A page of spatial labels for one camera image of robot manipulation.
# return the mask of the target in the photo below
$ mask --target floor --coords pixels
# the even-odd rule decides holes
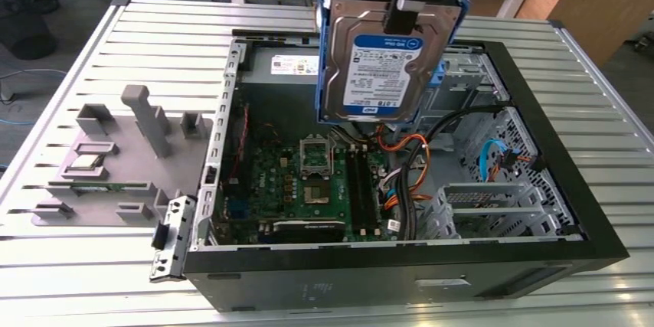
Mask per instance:
[[[111,0],[59,0],[61,8],[45,16],[52,33],[59,39],[59,49],[36,61],[16,60],[0,47],[0,76],[24,69],[68,70],[85,41],[103,16]],[[251,0],[261,4],[301,5],[303,0]],[[654,130],[654,55],[636,54],[624,45],[603,68],[603,72],[631,108],[650,130]],[[16,93],[16,101],[0,104],[0,119],[33,122],[55,93],[61,75],[56,72],[20,74],[2,80]],[[0,123],[0,165],[11,162],[16,151],[29,133],[31,126],[15,126]]]

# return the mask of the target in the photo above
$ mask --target metal bracket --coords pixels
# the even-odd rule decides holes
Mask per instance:
[[[163,223],[159,223],[152,237],[152,247],[156,249],[151,270],[152,283],[185,280],[181,272],[196,204],[197,198],[191,195],[168,202]]]

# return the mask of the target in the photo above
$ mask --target aluminum table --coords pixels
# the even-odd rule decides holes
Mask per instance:
[[[515,300],[219,314],[189,282],[148,283],[147,228],[36,227],[84,103],[125,114],[145,84],[168,114],[212,113],[232,28],[313,29],[305,8],[132,0],[109,7],[0,181],[4,325],[551,326],[654,322],[654,139],[564,29],[468,17],[459,39],[502,41],[580,168],[630,258]]]

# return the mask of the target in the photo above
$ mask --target side panel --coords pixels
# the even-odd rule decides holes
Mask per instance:
[[[570,274],[571,264],[467,263],[187,276],[212,306],[228,312],[514,298]]]

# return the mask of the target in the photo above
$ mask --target power supply label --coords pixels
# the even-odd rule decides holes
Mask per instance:
[[[317,55],[275,55],[269,63],[269,74],[316,76]]]

